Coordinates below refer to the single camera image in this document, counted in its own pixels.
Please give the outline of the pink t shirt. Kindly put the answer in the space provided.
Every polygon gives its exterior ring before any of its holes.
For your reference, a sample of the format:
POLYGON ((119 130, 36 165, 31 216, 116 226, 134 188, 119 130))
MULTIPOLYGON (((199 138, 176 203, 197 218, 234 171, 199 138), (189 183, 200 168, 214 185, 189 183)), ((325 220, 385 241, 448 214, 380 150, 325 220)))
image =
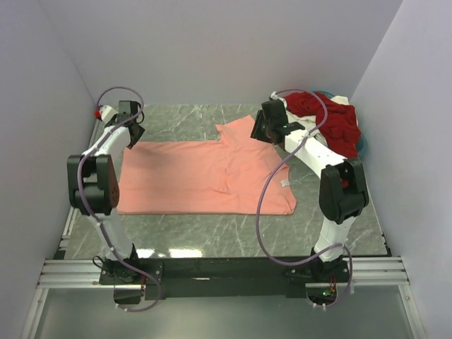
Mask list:
MULTIPOLYGON (((246 116, 216 126, 217 141, 139 142, 125 150, 119 179, 122 215, 256 212, 263 185, 281 161, 275 147, 250 137, 246 116)), ((283 165, 267 188, 263 215, 291 215, 297 200, 283 165)))

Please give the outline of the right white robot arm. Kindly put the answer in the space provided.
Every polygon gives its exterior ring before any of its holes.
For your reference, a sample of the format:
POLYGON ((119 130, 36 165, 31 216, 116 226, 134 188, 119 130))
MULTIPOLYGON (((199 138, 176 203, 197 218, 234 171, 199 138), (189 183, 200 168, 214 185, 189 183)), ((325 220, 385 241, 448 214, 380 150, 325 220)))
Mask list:
POLYGON ((251 137, 278 145, 288 152, 288 156, 269 174, 258 199, 255 228, 261 250, 267 258, 281 266, 300 266, 312 261, 312 278, 325 282, 335 272, 333 261, 346 251, 345 243, 352 224, 369 204, 369 192, 361 160, 346 159, 317 141, 313 134, 319 127, 316 125, 308 130, 297 121, 290 122, 283 101, 270 99, 261 105, 251 137), (265 248, 259 220, 269 184, 293 157, 303 162, 320 179, 319 207, 323 213, 323 223, 313 254, 301 261, 287 262, 272 256, 265 248))

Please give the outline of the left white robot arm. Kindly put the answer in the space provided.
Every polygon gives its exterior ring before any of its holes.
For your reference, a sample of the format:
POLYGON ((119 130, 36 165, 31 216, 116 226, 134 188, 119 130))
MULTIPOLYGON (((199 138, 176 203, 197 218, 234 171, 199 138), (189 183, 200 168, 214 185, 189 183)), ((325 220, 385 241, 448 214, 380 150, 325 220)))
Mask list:
POLYGON ((85 152, 69 156, 66 163, 70 204, 95 228, 105 247, 105 258, 123 260, 117 265, 116 275, 126 284, 140 278, 141 266, 128 259, 135 250, 119 218, 120 192, 114 160, 125 149, 134 147, 143 135, 145 129, 137 122, 141 110, 142 104, 132 100, 120 101, 118 109, 102 106, 102 134, 85 152))

